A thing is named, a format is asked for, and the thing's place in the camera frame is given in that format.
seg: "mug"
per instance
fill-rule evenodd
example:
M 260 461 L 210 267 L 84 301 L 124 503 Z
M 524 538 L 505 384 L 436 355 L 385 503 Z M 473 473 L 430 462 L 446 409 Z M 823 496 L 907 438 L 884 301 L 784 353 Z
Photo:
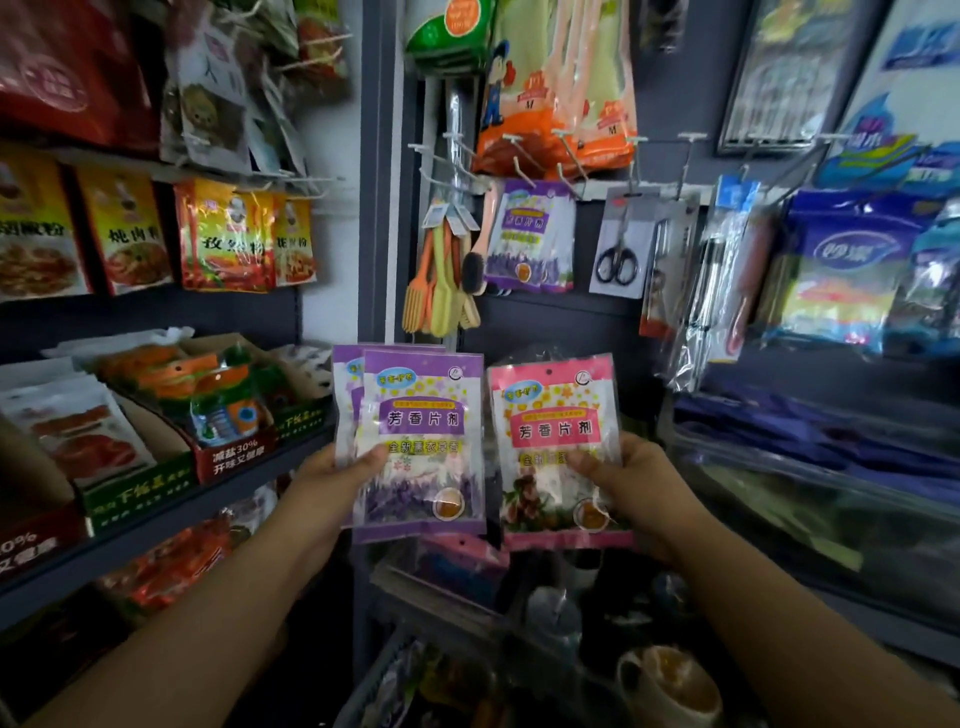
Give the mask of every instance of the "mug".
M 640 671 L 634 688 L 623 679 L 627 665 Z M 707 671 L 674 647 L 648 647 L 642 655 L 624 653 L 616 662 L 616 682 L 641 725 L 708 728 L 723 710 L 720 690 Z

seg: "forearm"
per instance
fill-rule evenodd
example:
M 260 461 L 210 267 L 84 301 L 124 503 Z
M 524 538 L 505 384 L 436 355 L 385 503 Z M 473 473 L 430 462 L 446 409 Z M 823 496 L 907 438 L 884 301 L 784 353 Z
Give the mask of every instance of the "forearm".
M 29 728 L 222 725 L 313 572 L 296 548 L 265 525 Z
M 960 708 L 704 511 L 676 566 L 774 725 L 960 725 Z

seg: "scissors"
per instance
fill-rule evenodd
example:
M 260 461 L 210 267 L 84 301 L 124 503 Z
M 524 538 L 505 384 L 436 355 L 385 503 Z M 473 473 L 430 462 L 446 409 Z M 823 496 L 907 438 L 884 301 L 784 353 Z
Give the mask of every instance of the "scissors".
M 630 200 L 623 200 L 623 217 L 616 236 L 616 245 L 604 251 L 597 260 L 596 276 L 601 283 L 630 285 L 639 272 L 636 254 L 627 247 L 627 215 L 630 212 Z

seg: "price tag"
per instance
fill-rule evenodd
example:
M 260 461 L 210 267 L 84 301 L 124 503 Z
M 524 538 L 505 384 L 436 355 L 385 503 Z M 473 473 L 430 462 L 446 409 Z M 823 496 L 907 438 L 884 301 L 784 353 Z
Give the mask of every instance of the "price tag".
M 460 215 L 457 214 L 457 211 L 450 206 L 446 211 L 446 222 L 450 224 L 450 232 L 453 233 L 454 237 L 464 237 L 469 235 L 470 232 L 464 227 L 463 221 L 460 219 Z
M 423 229 L 430 230 L 431 228 L 438 228 L 442 225 L 448 207 L 450 207 L 450 205 L 447 203 L 434 203 L 431 205 L 430 209 L 426 211 L 426 217 L 423 218 Z
M 462 203 L 455 203 L 455 206 L 457 208 L 457 214 L 460 215 L 460 219 L 464 221 L 467 229 L 474 232 L 479 231 L 480 226 L 477 225 L 477 221 L 473 219 L 473 215 L 467 209 L 467 206 Z

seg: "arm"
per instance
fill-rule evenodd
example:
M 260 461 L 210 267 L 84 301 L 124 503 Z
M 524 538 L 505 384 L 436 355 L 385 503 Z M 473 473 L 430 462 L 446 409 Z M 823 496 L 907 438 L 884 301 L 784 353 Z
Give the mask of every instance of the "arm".
M 684 576 L 777 726 L 960 725 L 960 707 L 715 519 L 663 450 L 621 438 L 624 467 L 570 466 L 609 493 Z
M 360 486 L 385 460 L 382 446 L 341 471 L 332 445 L 308 458 L 249 541 L 27 728 L 223 724 L 300 590 L 329 558 Z

